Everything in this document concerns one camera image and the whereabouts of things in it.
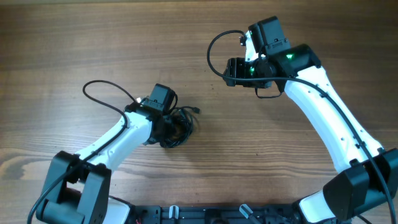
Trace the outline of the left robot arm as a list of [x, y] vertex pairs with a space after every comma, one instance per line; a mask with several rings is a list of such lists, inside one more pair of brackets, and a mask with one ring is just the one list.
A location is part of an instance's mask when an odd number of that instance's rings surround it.
[[156, 84], [147, 98], [117, 109], [121, 119], [93, 144], [73, 154], [58, 152], [27, 222], [131, 222], [134, 206], [110, 196], [111, 176], [138, 146], [164, 142], [177, 100], [171, 88]]

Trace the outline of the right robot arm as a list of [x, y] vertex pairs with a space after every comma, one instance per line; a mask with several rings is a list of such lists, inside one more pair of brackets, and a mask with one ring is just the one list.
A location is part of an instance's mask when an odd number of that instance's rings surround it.
[[292, 47], [280, 22], [270, 17], [240, 36], [243, 58], [228, 60], [228, 86], [255, 90], [276, 84], [305, 114], [332, 159], [337, 175], [298, 201], [300, 223], [349, 221], [397, 192], [397, 150], [385, 150], [358, 123], [333, 89], [326, 70], [306, 44]]

